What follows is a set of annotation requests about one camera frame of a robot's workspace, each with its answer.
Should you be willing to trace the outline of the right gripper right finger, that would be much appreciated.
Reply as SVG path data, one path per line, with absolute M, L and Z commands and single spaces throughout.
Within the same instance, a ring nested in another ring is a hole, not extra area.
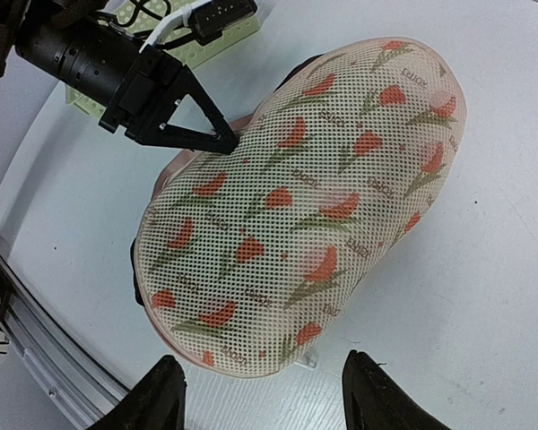
M 421 408 L 367 353 L 352 350 L 343 367 L 343 405 L 351 430 L 449 430 Z

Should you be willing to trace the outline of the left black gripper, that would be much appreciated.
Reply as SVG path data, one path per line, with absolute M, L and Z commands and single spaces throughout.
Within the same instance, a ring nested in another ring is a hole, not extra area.
M 230 154 L 239 137 L 191 70 L 156 47 L 82 18 L 65 29 L 26 19 L 16 53 L 99 102 L 100 126 L 151 147 Z

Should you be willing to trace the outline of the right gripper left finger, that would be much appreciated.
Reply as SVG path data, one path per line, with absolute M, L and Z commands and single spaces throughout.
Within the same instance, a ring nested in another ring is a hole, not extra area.
M 91 430 L 182 430 L 187 382 L 180 363 L 163 356 Z

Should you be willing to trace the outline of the green plastic basket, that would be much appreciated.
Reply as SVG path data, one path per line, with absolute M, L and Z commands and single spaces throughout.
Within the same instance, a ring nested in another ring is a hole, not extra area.
M 177 11 L 185 4 L 191 4 L 191 1 L 110 1 L 106 11 L 116 15 L 121 30 L 144 39 L 154 30 L 161 18 Z M 182 38 L 190 34 L 187 27 L 174 29 L 165 38 L 165 42 L 179 42 L 180 45 L 169 49 L 168 53 L 191 69 L 195 69 L 223 50 L 259 31 L 260 27 L 260 22 L 254 15 L 232 24 L 222 31 L 219 39 L 206 46 L 201 46 L 194 40 L 183 41 Z M 95 120 L 100 120 L 105 111 L 99 102 L 68 85 L 65 86 L 65 103 Z

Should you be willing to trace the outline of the patterned beige laundry bag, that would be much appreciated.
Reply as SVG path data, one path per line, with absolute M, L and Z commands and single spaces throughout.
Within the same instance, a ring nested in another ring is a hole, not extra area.
M 145 312 L 183 358 L 265 377 L 300 360 L 438 197 L 464 94 L 412 39 L 302 66 L 229 155 L 175 159 L 134 241 Z

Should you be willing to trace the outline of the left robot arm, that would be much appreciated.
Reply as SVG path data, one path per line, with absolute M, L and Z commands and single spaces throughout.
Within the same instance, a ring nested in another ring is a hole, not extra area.
M 10 52 L 101 104 L 99 125 L 124 127 L 140 145 L 230 154 L 239 144 L 190 68 L 169 54 L 166 37 L 204 45 L 256 12 L 252 1 L 192 1 L 136 37 L 105 12 L 104 1 L 0 1 L 0 78 Z

